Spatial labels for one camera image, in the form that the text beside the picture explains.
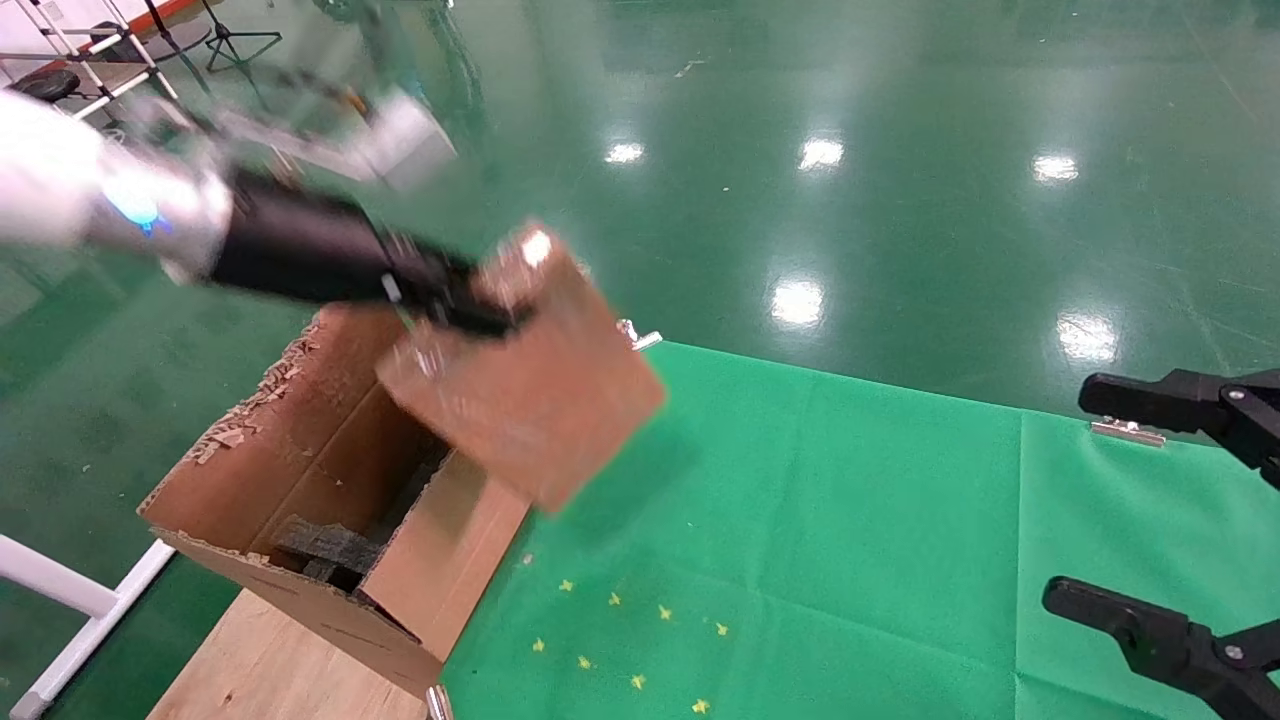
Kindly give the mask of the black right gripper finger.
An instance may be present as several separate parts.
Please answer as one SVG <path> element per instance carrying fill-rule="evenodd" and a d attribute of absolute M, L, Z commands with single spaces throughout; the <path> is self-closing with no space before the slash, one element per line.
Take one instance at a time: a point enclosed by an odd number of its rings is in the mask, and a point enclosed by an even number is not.
<path fill-rule="evenodd" d="M 1194 696 L 1221 719 L 1276 719 L 1276 619 L 1228 635 L 1185 614 L 1070 577 L 1053 577 L 1043 607 L 1110 635 L 1130 671 Z"/>
<path fill-rule="evenodd" d="M 1279 370 L 1211 375 L 1181 369 L 1160 380 L 1096 373 L 1082 411 L 1172 433 L 1202 433 L 1275 489 L 1279 487 Z"/>

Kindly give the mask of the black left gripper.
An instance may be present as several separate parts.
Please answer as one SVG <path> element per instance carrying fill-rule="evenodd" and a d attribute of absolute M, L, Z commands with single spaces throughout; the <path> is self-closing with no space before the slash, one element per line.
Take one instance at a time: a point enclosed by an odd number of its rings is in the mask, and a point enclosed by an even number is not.
<path fill-rule="evenodd" d="M 206 278 L 311 304 L 399 302 L 436 327 L 479 338 L 515 333 L 532 307 L 507 307 L 474 283 L 480 265 L 374 224 L 362 208 L 252 170 L 230 178 L 227 232 Z"/>

